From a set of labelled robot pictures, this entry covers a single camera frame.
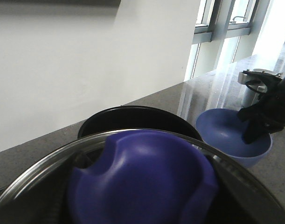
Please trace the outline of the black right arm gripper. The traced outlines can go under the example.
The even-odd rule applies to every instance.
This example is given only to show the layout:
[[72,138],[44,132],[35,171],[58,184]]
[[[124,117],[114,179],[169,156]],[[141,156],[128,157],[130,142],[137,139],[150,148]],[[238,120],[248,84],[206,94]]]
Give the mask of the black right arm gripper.
[[258,102],[238,112],[238,118],[247,121],[243,140],[250,144],[268,135],[280,132],[285,127],[285,76],[267,72],[244,70],[243,82],[250,90],[259,94]]

